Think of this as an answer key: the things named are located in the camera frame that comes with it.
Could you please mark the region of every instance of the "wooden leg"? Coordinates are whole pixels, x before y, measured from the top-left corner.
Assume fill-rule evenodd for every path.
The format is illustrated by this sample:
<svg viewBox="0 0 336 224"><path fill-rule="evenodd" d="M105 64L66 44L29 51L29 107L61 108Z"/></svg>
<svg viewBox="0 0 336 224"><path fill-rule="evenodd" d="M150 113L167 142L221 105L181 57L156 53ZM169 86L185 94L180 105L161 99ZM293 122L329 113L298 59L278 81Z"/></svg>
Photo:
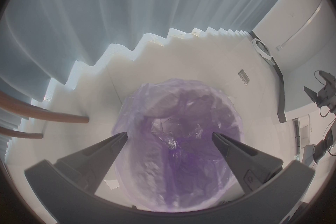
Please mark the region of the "wooden leg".
<svg viewBox="0 0 336 224"><path fill-rule="evenodd" d="M51 112L31 104L17 100L0 91L0 108L23 117L33 117L45 121L69 123L88 123L89 118L65 113Z"/></svg>
<svg viewBox="0 0 336 224"><path fill-rule="evenodd" d="M0 126L0 134L10 136L10 137L18 137L18 138L31 138L31 139L43 138L43 134L23 133L19 131L14 131L12 129L6 129L1 126Z"/></svg>

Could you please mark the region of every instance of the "white floor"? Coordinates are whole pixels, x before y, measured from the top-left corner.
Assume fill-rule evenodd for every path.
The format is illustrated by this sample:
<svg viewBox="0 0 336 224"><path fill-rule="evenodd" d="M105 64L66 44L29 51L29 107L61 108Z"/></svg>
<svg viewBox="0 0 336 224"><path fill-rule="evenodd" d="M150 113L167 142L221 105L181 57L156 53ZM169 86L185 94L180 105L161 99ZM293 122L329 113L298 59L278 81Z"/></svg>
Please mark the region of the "white floor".
<svg viewBox="0 0 336 224"><path fill-rule="evenodd" d="M54 83L51 86L54 93L48 93L46 101L38 105L53 111L88 115L90 122L23 121L21 130L42 131L44 138L15 138L6 155L6 165L18 190L47 224L55 220L33 194L23 170L42 159L55 163L60 157L108 138L122 101L142 83L170 78L196 79L219 88L230 96L243 119L246 144L283 159L284 167L294 159L293 124L279 124L277 117L278 75L254 50L247 33L211 29L204 33L195 29L193 34L186 34L171 29L167 39L148 34L134 52L112 45L96 66L78 63L78 67L81 72L74 71L66 86ZM238 76L241 69L250 78L247 86ZM115 180L113 167L105 180ZM241 194L241 188L234 185L223 199ZM120 188L111 189L104 181L96 195L132 206Z"/></svg>

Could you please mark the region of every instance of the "black baseboard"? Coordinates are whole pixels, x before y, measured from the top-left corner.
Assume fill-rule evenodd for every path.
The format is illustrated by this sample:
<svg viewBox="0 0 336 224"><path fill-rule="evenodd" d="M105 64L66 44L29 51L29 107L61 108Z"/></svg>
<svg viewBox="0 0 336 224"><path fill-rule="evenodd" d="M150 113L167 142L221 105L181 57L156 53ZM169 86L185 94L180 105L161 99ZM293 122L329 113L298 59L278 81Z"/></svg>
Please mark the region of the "black baseboard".
<svg viewBox="0 0 336 224"><path fill-rule="evenodd" d="M253 32L250 31L249 32L250 36L252 38L258 38L258 36ZM284 123L287 122L286 120L286 115L285 115L285 85L284 85L284 77L281 73L281 70L279 68L279 66L277 65L276 61L274 60L274 58L272 57L275 65L273 66L276 73L279 76L279 104L278 104L278 119L280 123Z"/></svg>

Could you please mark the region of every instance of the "curtain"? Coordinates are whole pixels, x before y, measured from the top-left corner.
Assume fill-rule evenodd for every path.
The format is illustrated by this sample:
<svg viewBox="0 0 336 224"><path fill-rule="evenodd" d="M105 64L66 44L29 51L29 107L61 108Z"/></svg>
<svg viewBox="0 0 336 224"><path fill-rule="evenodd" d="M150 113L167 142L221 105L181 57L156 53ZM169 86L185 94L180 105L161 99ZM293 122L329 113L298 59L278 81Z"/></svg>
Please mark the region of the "curtain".
<svg viewBox="0 0 336 224"><path fill-rule="evenodd" d="M252 30L277 0L10 0L0 20L0 90L42 101L76 60L94 65L111 43L133 50L145 33ZM0 124L18 125L0 110Z"/></svg>

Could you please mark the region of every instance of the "purple plastic bag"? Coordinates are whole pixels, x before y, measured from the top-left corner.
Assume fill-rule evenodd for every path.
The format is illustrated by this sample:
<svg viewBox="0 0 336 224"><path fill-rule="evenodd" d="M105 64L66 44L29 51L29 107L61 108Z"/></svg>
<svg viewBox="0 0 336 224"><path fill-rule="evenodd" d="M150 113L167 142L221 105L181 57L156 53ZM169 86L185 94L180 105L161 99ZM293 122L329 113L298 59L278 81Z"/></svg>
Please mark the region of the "purple plastic bag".
<svg viewBox="0 0 336 224"><path fill-rule="evenodd" d="M123 103L112 134L120 132L128 141L115 171L134 205L200 210L215 205L236 181L211 135L242 141L241 117L228 96L200 81L142 84Z"/></svg>

